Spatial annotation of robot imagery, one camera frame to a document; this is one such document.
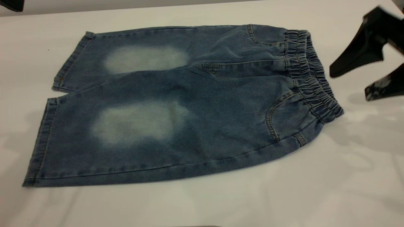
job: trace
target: elastic waistband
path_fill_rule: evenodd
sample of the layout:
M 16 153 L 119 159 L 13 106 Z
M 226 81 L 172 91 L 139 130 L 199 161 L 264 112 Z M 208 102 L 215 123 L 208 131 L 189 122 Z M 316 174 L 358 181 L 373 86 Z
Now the elastic waistband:
M 286 32 L 285 63 L 288 76 L 294 80 L 296 91 L 319 120 L 328 123 L 344 113 L 325 78 L 323 66 L 308 31 Z

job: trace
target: pocket stitching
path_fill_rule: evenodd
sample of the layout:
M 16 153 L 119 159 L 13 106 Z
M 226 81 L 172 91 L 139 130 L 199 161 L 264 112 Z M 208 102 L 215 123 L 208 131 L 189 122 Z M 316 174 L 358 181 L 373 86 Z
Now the pocket stitching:
M 283 104 L 286 100 L 292 98 L 292 97 L 295 96 L 295 95 L 296 95 L 295 92 L 290 91 L 290 92 L 286 93 L 283 97 L 281 97 L 281 98 L 278 100 L 278 103 L 277 103 L 275 106 L 273 106 L 272 108 L 269 107 L 269 108 L 267 109 L 267 112 L 266 112 L 266 114 L 265 114 L 265 115 L 267 116 L 265 123 L 266 123 L 266 125 L 267 125 L 267 128 L 268 128 L 269 132 L 275 137 L 275 141 L 276 141 L 276 142 L 279 142 L 280 139 L 279 139 L 279 136 L 278 136 L 278 134 L 277 134 L 277 132 L 276 132 L 276 130 L 275 130 L 273 124 L 272 124 L 272 115 L 273 115 L 274 111 L 276 110 L 276 108 L 278 108 L 278 107 L 279 107 L 281 104 Z

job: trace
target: jeans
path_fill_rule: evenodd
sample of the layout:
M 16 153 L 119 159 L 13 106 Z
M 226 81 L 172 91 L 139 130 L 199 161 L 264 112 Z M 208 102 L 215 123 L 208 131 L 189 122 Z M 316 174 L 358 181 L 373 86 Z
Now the jeans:
M 87 32 L 53 89 L 24 187 L 237 170 L 343 114 L 309 32 L 264 25 Z

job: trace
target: seam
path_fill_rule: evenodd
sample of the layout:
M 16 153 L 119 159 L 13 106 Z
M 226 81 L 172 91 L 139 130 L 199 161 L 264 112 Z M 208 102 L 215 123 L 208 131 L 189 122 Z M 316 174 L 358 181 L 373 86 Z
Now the seam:
M 272 61 L 283 61 L 283 59 L 272 59 L 272 60 L 256 60 L 256 61 L 243 61 L 243 62 L 236 62 L 236 63 L 200 63 L 200 65 L 204 67 L 210 66 L 221 66 L 221 65 L 241 65 L 246 63 L 255 63 L 255 62 L 272 62 Z
M 249 24 L 249 25 L 247 25 L 247 28 L 248 28 L 249 37 L 250 37 L 255 43 L 259 43 L 258 40 L 257 40 L 257 38 L 254 36 L 253 25 L 252 25 L 252 24 Z
M 204 27 L 220 27 L 220 25 L 205 25 L 205 26 L 197 26 L 197 27 L 173 27 L 173 28 L 158 28 L 158 29 L 151 29 L 151 30 L 145 30 L 145 31 L 137 31 L 137 32 L 131 32 L 131 33 L 121 33 L 121 34 L 115 34 L 115 35 L 103 35 L 107 33 L 98 33 L 95 34 L 96 36 L 101 36 L 101 38 L 105 37 L 112 37 L 112 36 L 122 36 L 122 35 L 132 35 L 132 34 L 137 34 L 137 33 L 143 33 L 143 32 L 152 32 L 152 31 L 160 31 L 160 30 L 180 30 L 180 29 L 199 29 L 199 28 L 204 28 Z
M 48 130 L 48 136 L 46 138 L 45 148 L 44 148 L 44 152 L 42 153 L 41 162 L 39 163 L 38 170 L 36 171 L 36 173 L 35 173 L 35 175 L 33 177 L 34 180 L 32 182 L 32 185 L 35 185 L 38 173 L 39 173 L 39 171 L 40 171 L 40 169 L 42 167 L 42 164 L 44 163 L 45 154 L 46 154 L 46 151 L 48 149 L 49 137 L 51 135 L 51 130 L 52 130 L 52 126 L 53 126 L 53 120 L 55 120 L 55 115 L 56 115 L 57 109 L 59 108 L 59 105 L 57 104 L 57 98 L 53 98 L 53 99 L 56 102 L 56 108 L 55 108 L 55 111 L 53 112 L 52 121 L 50 122 L 49 130 Z
M 268 110 L 267 110 L 266 116 L 268 116 L 268 118 L 265 122 L 266 122 L 269 132 L 274 135 L 276 142 L 279 142 L 280 140 L 279 140 L 279 136 L 274 128 L 274 125 L 272 124 L 272 115 L 277 107 L 279 107 L 282 103 L 284 103 L 286 100 L 290 99 L 291 97 L 293 97 L 295 95 L 296 95 L 296 93 L 294 93 L 293 91 L 286 93 L 278 101 L 279 103 L 277 105 L 275 105 L 273 108 L 268 108 Z
M 309 126 L 311 123 L 313 123 L 315 120 L 316 120 L 316 119 L 314 119 L 313 121 L 311 121 L 310 123 L 308 123 L 306 127 L 308 127 L 308 126 Z M 281 139 L 281 140 L 279 140 L 278 142 L 281 142 L 282 140 L 289 139 L 290 137 Z M 54 177 L 54 178 L 50 177 L 50 178 L 37 178 L 37 179 L 39 179 L 39 180 L 52 180 L 52 179 L 72 178 L 72 177 L 92 177 L 92 176 L 108 175 L 108 174 L 120 174 L 120 173 L 126 173 L 126 172 L 140 172 L 140 171 L 148 171 L 148 170 L 157 170 L 157 169 L 163 169 L 163 168 L 169 168 L 169 167 L 176 167 L 176 166 L 186 166 L 186 165 L 204 164 L 204 163 L 208 163 L 208 162 L 217 162 L 217 161 L 224 161 L 224 160 L 227 160 L 227 159 L 236 158 L 236 157 L 238 157 L 238 156 L 246 155 L 246 154 L 248 154 L 248 153 L 250 153 L 250 152 L 255 152 L 255 151 L 264 149 L 264 148 L 269 147 L 269 146 L 272 146 L 272 145 L 274 145 L 274 144 L 276 144 L 276 143 L 273 143 L 273 144 L 270 144 L 270 145 L 268 145 L 268 146 L 264 146 L 264 147 L 258 148 L 258 149 L 253 150 L 253 151 L 247 151 L 247 152 L 244 152 L 244 153 L 242 153 L 242 154 L 239 154 L 239 155 L 236 155 L 236 156 L 233 156 L 233 157 L 224 158 L 224 159 L 217 159 L 217 160 L 209 160 L 209 161 L 207 161 L 207 162 L 195 162 L 195 163 L 178 164 L 178 165 L 164 166 L 164 167 L 159 167 L 159 168 L 149 168 L 149 169 L 144 169 L 144 170 L 128 170 L 128 171 L 122 171 L 122 172 L 110 172 L 110 173 L 101 173 L 101 174 L 92 174 L 92 175 L 82 175 L 82 176 Z
M 300 142 L 300 139 L 296 135 L 293 135 L 293 137 L 296 138 L 297 142 L 299 142 L 299 144 L 300 144 L 300 147 L 302 147 L 303 144 Z
M 285 72 L 286 72 L 286 76 L 287 76 L 288 78 L 290 78 L 290 76 L 289 76 L 289 71 L 288 71 L 288 62 L 287 62 L 287 60 L 286 60 L 287 39 L 288 39 L 288 31 L 285 32 L 285 41 L 284 41 L 284 45 L 283 45 L 283 47 L 284 47 L 284 49 L 283 49 L 283 58 L 284 58 L 284 60 L 285 60 Z
M 77 58 L 80 56 L 80 54 L 83 52 L 83 50 L 86 48 L 87 44 L 90 42 L 90 40 L 93 38 L 94 34 L 91 36 L 91 38 L 87 38 L 86 43 L 84 44 L 83 48 L 81 48 L 80 52 L 77 53 L 77 56 L 72 60 L 72 62 L 67 66 L 66 71 L 62 74 L 62 76 L 59 77 L 59 84 L 58 84 L 58 91 L 60 91 L 60 86 L 62 85 L 62 80 L 65 79 L 66 73 L 69 71 L 70 67 L 73 65 L 73 63 L 76 62 Z

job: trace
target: white surface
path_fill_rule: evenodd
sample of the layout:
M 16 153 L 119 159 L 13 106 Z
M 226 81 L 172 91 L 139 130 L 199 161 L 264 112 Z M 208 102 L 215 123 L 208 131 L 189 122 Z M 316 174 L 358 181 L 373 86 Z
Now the white surface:
M 241 1 L 254 0 L 25 0 L 24 11 L 19 13 L 0 6 L 0 17 Z
M 280 160 L 186 180 L 22 188 L 53 77 L 84 31 L 267 24 L 307 29 L 328 72 L 362 16 L 390 0 L 271 0 L 0 18 L 1 227 L 404 226 L 404 98 L 367 103 L 363 89 L 403 62 L 329 80 L 346 114 Z

